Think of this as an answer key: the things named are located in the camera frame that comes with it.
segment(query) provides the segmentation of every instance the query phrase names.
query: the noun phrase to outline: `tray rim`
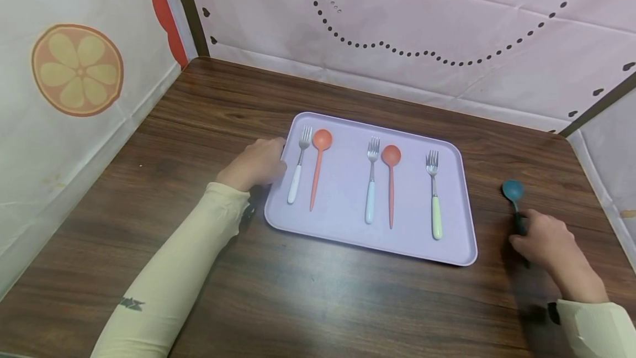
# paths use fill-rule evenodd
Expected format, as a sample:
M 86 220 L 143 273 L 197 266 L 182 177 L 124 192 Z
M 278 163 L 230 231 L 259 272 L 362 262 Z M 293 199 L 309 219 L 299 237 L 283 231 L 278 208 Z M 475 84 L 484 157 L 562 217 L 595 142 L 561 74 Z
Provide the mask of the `tray rim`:
M 401 130 L 396 130 L 396 129 L 389 129 L 389 128 L 385 128 L 385 127 L 380 127 L 380 126 L 376 126 L 374 124 L 368 124 L 368 123 L 362 123 L 362 122 L 358 122 L 356 120 L 351 120 L 351 119 L 346 119 L 346 118 L 338 118 L 336 116 L 331 116 L 331 115 L 325 115 L 325 114 L 319 114 L 318 112 L 311 112 L 311 111 L 304 111 L 304 112 L 300 112 L 299 114 L 297 114 L 296 116 L 294 116 L 294 119 L 291 121 L 291 125 L 289 127 L 289 131 L 287 133 L 287 139 L 289 139 L 289 135 L 292 133 L 294 124 L 296 123 L 296 120 L 298 118 L 300 118 L 302 115 L 318 115 L 319 117 L 322 118 L 329 118 L 329 119 L 335 119 L 335 120 L 344 120 L 346 122 L 349 123 L 356 123 L 356 124 L 361 124 L 364 127 L 372 127 L 372 128 L 378 128 L 378 129 L 382 129 L 384 131 L 388 131 L 391 133 L 399 133 L 402 135 L 407 135 L 407 136 L 414 136 L 414 137 L 424 137 L 425 139 L 430 139 L 430 140 L 434 140 L 434 141 L 439 141 L 442 142 L 444 144 L 448 144 L 449 146 L 451 146 L 451 148 L 453 150 L 455 150 L 457 152 L 457 156 L 459 156 L 459 162 L 460 162 L 460 176 L 461 179 L 464 180 L 464 190 L 465 190 L 465 196 L 468 200 L 468 214 L 469 214 L 469 219 L 470 219 L 470 229 L 472 230 L 472 236 L 473 236 L 473 248 L 474 248 L 474 257 L 472 259 L 470 259 L 470 261 L 467 262 L 463 262 L 463 263 L 458 263 L 458 262 L 453 262 L 453 261 L 448 261 L 448 260 L 438 260 L 438 259 L 432 259 L 430 257 L 422 257 L 422 256 L 414 256 L 412 254 L 405 254 L 403 252 L 397 252 L 395 250 L 391 250 L 391 249 L 378 249 L 378 248 L 374 248 L 373 246 L 369 246 L 369 245 L 364 245 L 364 244 L 353 244 L 351 241 L 344 241 L 341 240 L 339 238 L 327 238 L 325 236 L 322 235 L 316 235 L 314 233 L 311 232 L 301 232 L 301 231 L 297 231 L 295 229 L 288 229 L 288 228 L 281 228 L 278 227 L 277 225 L 274 225 L 270 220 L 269 220 L 269 216 L 268 216 L 268 212 L 269 212 L 269 198 L 271 197 L 271 194 L 268 193 L 267 195 L 267 200 L 265 202 L 265 207 L 264 207 L 264 218 L 265 218 L 265 222 L 272 228 L 276 228 L 279 231 L 283 231 L 283 232 L 289 232 L 289 233 L 294 233 L 294 234 L 298 234 L 298 235 L 305 235 L 305 236 L 310 236 L 312 238 L 317 238 L 320 240 L 324 240 L 324 241 L 335 241 L 338 242 L 339 244 L 346 244 L 346 245 L 350 245 L 350 246 L 357 246 L 358 248 L 364 248 L 364 249 L 369 249 L 369 250 L 375 250 L 378 252 L 388 252 L 388 253 L 392 253 L 392 254 L 397 254 L 399 256 L 404 256 L 404 257 L 413 257 L 415 259 L 420 259 L 420 260 L 426 260 L 426 261 L 432 261 L 432 262 L 441 262 L 443 264 L 447 264 L 447 265 L 453 265 L 453 266 L 458 266 L 458 267 L 468 267 L 473 265 L 476 261 L 477 261 L 477 257 L 479 256 L 479 249 L 477 247 L 477 235 L 475 233 L 475 228 L 474 228 L 474 221 L 473 221 L 473 210 L 470 207 L 470 197 L 468 195 L 468 184 L 466 183 L 466 174 L 464 171 L 464 158 L 462 157 L 462 153 L 459 150 L 459 148 L 457 148 L 455 146 L 455 144 L 452 144 L 449 141 L 444 141 L 444 140 L 439 140 L 439 139 L 434 139 L 433 137 L 427 137 L 427 136 L 420 136 L 414 133 L 407 133 L 405 131 L 401 131 Z M 283 154 L 285 153 L 285 149 L 286 149 L 286 145 L 285 148 L 283 149 L 283 152 L 281 152 L 280 157 L 283 157 Z

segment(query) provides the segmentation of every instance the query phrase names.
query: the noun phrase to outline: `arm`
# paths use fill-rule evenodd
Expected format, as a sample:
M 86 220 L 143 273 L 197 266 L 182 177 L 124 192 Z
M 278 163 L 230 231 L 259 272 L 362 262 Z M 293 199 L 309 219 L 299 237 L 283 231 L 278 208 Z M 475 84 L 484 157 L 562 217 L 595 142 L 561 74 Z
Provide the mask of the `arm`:
M 510 242 L 548 271 L 563 299 L 557 302 L 565 336 L 580 358 L 636 357 L 636 330 L 623 307 L 610 303 L 603 281 L 587 262 L 565 223 L 526 212 L 528 235 Z
M 167 357 L 214 259 L 239 233 L 246 191 L 285 171 L 284 140 L 259 140 L 222 170 L 187 219 L 138 275 L 91 357 Z

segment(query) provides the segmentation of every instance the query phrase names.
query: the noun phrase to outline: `purple tray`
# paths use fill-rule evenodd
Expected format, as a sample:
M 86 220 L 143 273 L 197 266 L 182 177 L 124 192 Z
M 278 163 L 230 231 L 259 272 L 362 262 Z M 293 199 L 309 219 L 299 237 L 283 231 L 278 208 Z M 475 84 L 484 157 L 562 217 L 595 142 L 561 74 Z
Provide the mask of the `purple tray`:
M 333 143 L 322 157 L 314 210 L 309 211 L 311 185 L 318 151 L 305 150 L 298 194 L 287 203 L 290 184 L 300 155 L 298 139 L 303 126 L 314 133 L 325 128 Z M 375 217 L 364 221 L 370 162 L 367 146 L 372 136 L 380 137 L 380 153 L 396 145 L 402 160 L 394 170 L 394 226 L 389 229 L 389 168 L 375 163 Z M 436 177 L 443 238 L 435 241 L 431 228 L 431 177 L 426 172 L 426 155 L 439 151 Z M 459 150 L 446 141 L 434 140 L 370 124 L 304 112 L 291 125 L 288 144 L 282 153 L 288 169 L 272 186 L 265 218 L 277 229 L 419 257 L 457 266 L 469 266 L 477 259 L 473 217 L 470 215 L 464 166 Z

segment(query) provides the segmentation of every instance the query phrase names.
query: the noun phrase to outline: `orange circle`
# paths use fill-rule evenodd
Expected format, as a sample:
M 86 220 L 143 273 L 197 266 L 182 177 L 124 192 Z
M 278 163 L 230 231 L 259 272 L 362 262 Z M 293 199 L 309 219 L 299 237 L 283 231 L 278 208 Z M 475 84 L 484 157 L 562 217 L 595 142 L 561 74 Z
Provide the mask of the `orange circle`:
M 62 49 L 59 48 L 60 40 L 66 43 Z M 92 45 L 80 46 L 83 41 Z M 55 53 L 51 51 L 51 46 L 56 48 L 53 50 Z M 33 48 L 31 66 L 40 93 L 52 106 L 67 115 L 97 115 L 112 106 L 121 94 L 121 53 L 107 36 L 93 28 L 78 24 L 58 24 L 49 28 Z M 65 77 L 54 72 L 60 69 Z M 97 93 L 87 95 L 89 87 L 91 92 Z M 69 91 L 74 94 L 72 106 L 63 97 Z

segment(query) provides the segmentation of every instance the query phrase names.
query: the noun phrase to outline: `person's right hand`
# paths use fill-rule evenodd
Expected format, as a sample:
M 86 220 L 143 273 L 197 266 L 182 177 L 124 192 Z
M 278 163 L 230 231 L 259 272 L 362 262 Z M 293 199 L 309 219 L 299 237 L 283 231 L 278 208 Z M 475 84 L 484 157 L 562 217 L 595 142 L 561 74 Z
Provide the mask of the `person's right hand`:
M 510 243 L 528 261 L 551 271 L 563 262 L 587 262 L 565 223 L 552 216 L 527 210 L 528 235 L 511 235 Z
M 603 281 L 587 262 L 565 223 L 536 210 L 522 215 L 528 218 L 528 234 L 511 235 L 513 248 L 548 271 L 565 299 L 581 303 L 608 301 Z

